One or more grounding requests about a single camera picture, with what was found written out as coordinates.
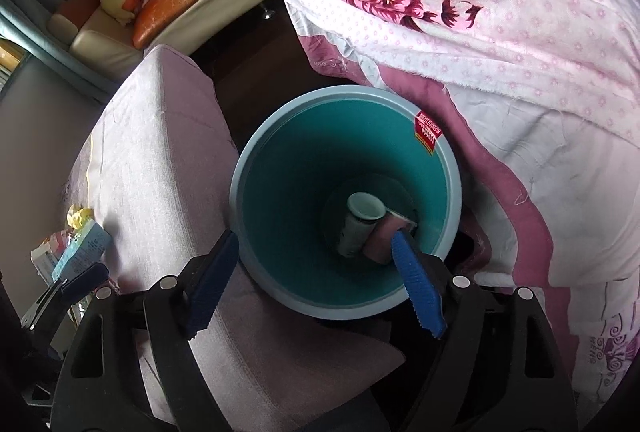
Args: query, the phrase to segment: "screw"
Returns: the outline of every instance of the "screw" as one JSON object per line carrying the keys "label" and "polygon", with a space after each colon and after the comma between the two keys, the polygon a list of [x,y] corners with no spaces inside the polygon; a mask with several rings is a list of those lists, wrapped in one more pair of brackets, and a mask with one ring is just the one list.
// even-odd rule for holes
{"label": "screw", "polygon": [[520,289],[518,289],[518,296],[523,300],[532,300],[533,291],[528,287],[521,287]]}
{"label": "screw", "polygon": [[111,296],[111,288],[110,287],[101,287],[98,289],[98,292],[95,294],[95,297],[98,300],[105,300]]}
{"label": "screw", "polygon": [[160,281],[161,289],[173,289],[178,285],[178,279],[176,277],[164,277]]}
{"label": "screw", "polygon": [[462,275],[457,275],[453,277],[453,285],[455,287],[459,287],[461,289],[468,288],[471,285],[471,281]]}

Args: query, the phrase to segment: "cup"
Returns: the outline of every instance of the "cup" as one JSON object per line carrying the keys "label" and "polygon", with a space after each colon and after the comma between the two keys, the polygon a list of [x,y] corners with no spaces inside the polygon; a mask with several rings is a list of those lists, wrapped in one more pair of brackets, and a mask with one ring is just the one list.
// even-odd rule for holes
{"label": "cup", "polygon": [[375,195],[352,193],[347,199],[347,214],[338,237],[338,254],[346,258],[356,256],[385,214],[385,204]]}
{"label": "cup", "polygon": [[396,231],[404,227],[413,231],[417,224],[404,215],[389,210],[367,238],[362,254],[378,264],[388,264],[391,262],[391,239]]}

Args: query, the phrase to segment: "curtain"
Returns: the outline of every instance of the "curtain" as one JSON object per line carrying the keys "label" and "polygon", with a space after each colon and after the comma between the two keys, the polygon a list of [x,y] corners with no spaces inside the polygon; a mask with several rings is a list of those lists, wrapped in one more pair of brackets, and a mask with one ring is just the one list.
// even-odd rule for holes
{"label": "curtain", "polygon": [[63,0],[0,0],[0,36],[11,40],[79,92],[107,103],[118,85],[75,59],[47,32],[49,17]]}

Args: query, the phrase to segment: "floor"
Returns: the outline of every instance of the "floor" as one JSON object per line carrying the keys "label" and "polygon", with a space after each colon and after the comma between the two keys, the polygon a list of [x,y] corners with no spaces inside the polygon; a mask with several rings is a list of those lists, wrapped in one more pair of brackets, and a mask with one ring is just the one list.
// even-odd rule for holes
{"label": "floor", "polygon": [[281,0],[276,15],[253,9],[220,31],[191,58],[213,79],[231,136],[242,149],[255,129],[286,102],[318,88],[345,84],[316,73]]}

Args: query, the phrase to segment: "teal bucket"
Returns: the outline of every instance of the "teal bucket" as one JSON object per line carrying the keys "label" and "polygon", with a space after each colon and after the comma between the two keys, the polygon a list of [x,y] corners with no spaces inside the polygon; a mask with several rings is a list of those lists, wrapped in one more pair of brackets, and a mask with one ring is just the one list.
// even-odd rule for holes
{"label": "teal bucket", "polygon": [[421,250],[446,257],[460,221],[460,174],[444,135],[433,155],[416,138],[418,112],[391,92],[342,85],[290,101],[258,128],[236,166],[230,208],[242,263],[268,294],[327,320],[407,299],[393,263],[346,259],[331,245],[357,191],[417,219]]}

